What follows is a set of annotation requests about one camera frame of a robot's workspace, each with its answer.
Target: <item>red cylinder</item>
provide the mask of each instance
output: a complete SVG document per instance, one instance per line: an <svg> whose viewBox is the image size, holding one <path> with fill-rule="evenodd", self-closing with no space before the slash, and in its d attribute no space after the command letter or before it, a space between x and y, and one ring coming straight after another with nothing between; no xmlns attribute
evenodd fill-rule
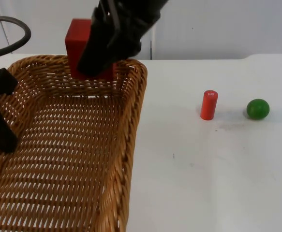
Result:
<svg viewBox="0 0 282 232"><path fill-rule="evenodd" d="M215 115L218 93L214 90L207 90L203 95L203 102L200 117L204 120L212 120Z"/></svg>

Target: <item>white tabletop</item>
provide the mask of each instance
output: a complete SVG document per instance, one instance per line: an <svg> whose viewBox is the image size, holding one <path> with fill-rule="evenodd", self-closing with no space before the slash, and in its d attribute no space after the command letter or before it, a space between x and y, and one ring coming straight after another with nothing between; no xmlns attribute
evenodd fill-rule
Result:
<svg viewBox="0 0 282 232"><path fill-rule="evenodd" d="M142 62L127 231L282 231L282 55ZM219 94L212 121L198 113L207 89ZM243 115L255 98L271 108L262 121Z"/></svg>

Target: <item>wicker basket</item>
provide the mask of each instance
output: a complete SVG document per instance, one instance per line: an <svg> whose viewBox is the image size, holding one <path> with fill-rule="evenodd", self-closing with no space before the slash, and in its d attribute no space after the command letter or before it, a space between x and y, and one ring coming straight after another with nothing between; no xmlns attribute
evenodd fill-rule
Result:
<svg viewBox="0 0 282 232"><path fill-rule="evenodd" d="M19 145L0 152L0 231L124 232L145 66L121 61L113 82L72 79L66 56L9 71L0 110Z"/></svg>

